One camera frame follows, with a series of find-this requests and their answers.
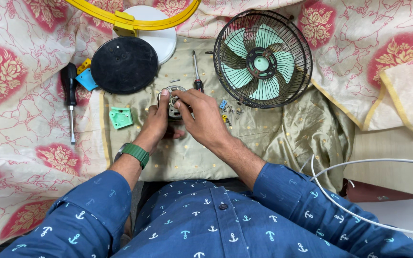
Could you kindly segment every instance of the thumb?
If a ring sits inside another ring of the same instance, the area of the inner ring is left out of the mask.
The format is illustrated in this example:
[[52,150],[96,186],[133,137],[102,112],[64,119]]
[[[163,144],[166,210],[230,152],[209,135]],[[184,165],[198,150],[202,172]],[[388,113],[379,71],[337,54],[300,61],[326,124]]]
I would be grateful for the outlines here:
[[178,109],[179,112],[181,113],[181,116],[183,117],[184,124],[187,127],[192,126],[192,124],[195,122],[194,118],[190,114],[189,108],[187,108],[186,104],[182,102],[181,100],[176,101],[174,105],[175,109]]
[[167,115],[169,101],[170,101],[170,93],[168,92],[168,90],[163,89],[160,94],[159,109],[157,110],[157,113],[163,113]]

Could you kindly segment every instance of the green fan blade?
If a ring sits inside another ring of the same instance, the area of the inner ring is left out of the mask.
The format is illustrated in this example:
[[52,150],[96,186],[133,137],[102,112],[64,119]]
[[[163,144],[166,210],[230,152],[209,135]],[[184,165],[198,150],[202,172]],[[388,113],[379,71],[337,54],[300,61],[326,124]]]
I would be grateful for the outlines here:
[[227,36],[224,42],[235,54],[246,58],[248,51],[246,51],[245,45],[243,44],[244,32],[245,28],[238,29]]
[[272,76],[269,79],[259,80],[257,90],[250,95],[251,98],[266,101],[278,97],[278,79]]
[[267,48],[275,43],[284,43],[284,41],[271,27],[262,24],[256,32],[256,47]]
[[243,87],[253,79],[247,68],[233,69],[224,65],[224,77],[236,89]]
[[273,55],[277,59],[277,70],[283,75],[284,81],[290,83],[294,72],[294,57],[285,51],[274,52]]

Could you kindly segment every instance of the screwdriver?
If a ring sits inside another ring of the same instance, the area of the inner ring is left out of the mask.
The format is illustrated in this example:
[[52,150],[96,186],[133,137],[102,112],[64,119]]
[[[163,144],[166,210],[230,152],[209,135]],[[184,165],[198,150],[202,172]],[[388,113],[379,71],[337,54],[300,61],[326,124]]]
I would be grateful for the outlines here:
[[196,65],[196,80],[194,81],[194,85],[196,90],[199,90],[203,93],[203,82],[200,80],[199,71],[197,70],[197,60],[196,60],[196,52],[192,51],[192,56],[194,56],[194,64]]
[[73,127],[73,114],[74,106],[77,104],[76,102],[76,76],[77,76],[77,68],[73,63],[68,63],[66,67],[64,67],[60,71],[61,76],[61,83],[63,84],[63,88],[66,93],[66,104],[69,107],[69,118],[70,118],[70,128],[71,128],[71,145],[76,144],[76,139],[74,138],[74,127]]

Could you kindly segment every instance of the black circular fan base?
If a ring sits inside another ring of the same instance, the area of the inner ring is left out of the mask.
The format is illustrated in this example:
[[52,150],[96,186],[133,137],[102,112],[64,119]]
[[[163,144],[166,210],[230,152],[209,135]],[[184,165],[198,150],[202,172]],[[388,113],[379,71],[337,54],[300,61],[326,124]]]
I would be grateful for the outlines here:
[[95,52],[90,72],[95,83],[114,94],[130,94],[146,87],[158,69],[156,51],[146,41],[119,37]]
[[312,54],[301,31],[273,11],[244,11],[229,21],[214,46],[222,86],[255,108],[295,101],[312,77]]

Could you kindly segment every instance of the wristwatch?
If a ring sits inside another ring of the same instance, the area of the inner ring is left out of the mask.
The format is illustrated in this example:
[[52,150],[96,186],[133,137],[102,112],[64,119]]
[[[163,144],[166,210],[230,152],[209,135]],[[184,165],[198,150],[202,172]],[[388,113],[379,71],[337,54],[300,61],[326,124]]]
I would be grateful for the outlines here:
[[116,157],[114,157],[114,162],[116,162],[118,158],[122,156],[122,153],[134,156],[137,160],[140,161],[142,169],[145,169],[146,164],[149,161],[149,152],[146,152],[145,150],[143,150],[143,148],[135,144],[128,142],[124,143],[124,145],[122,145],[122,147],[120,147],[120,149],[118,150]]

